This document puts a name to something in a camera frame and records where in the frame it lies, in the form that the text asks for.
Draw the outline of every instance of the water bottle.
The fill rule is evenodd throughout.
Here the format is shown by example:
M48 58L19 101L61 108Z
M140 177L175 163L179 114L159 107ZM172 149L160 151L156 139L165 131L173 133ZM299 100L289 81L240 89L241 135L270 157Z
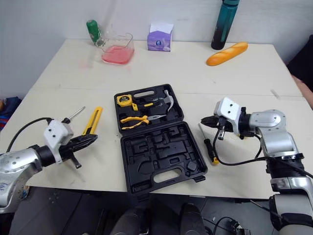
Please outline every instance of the water bottle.
M231 24L235 18L238 4L239 0L223 0L211 43L211 47L213 49L220 50L225 46Z

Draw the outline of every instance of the tissue box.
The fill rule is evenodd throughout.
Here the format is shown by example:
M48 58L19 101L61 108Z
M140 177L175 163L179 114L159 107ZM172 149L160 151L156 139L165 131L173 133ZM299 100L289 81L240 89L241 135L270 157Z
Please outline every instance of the tissue box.
M147 38L148 50L171 51L173 27L170 23L152 23Z

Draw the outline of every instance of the screwdriver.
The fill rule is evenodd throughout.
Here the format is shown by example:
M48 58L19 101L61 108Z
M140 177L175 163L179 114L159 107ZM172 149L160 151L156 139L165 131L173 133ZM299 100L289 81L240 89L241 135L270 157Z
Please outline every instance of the screwdriver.
M217 160L216 156L215 156L215 153L213 151L213 147L211 145L211 141L209 138L207 138L202 130L202 127L201 127L201 124L199 123L199 127L200 127L200 130L204 136L204 144L206 146L206 149L207 149L207 153L209 154L209 157L211 159L211 162L214 164L214 165L217 165L219 163L219 160Z

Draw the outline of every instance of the white table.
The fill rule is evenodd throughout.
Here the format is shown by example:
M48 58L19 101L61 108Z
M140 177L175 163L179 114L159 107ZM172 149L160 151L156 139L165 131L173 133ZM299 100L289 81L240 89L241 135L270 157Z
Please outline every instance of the white table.
M224 96L247 106L249 113L266 109L284 112L287 128L306 157L306 170L313 172L312 111L272 45L249 45L245 53L216 67L205 64L214 53L208 43L173 42L174 50L169 53L147 51L146 42L142 41L134 45L130 63L115 66L104 64L100 52L89 41L65 41L1 132L0 152L6 150L14 134L27 122L40 117L61 120L82 106L86 109L71 123L75 135L83 132L94 108L102 106L104 111L96 130L99 138L75 153L82 164L80 169L75 169L70 161L54 164L32 177L29 185L126 191L113 96L164 83L172 85L209 172L200 183L189 180L155 192L237 198L268 198L273 194L265 162L241 166L210 164L198 123L212 115L216 102ZM45 127L42 122L26 129L13 150L36 143L43 145ZM216 130L205 131L213 137ZM232 133L227 133L218 144L221 158L228 162L251 159L258 148L256 138L242 141Z

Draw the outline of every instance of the green bottle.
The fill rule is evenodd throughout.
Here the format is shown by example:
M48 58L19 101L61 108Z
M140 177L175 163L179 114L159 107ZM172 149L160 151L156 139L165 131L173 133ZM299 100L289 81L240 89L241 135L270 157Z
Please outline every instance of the green bottle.
M97 21L95 20L87 21L86 26L93 44L97 47L104 46L104 41L101 38L101 31Z

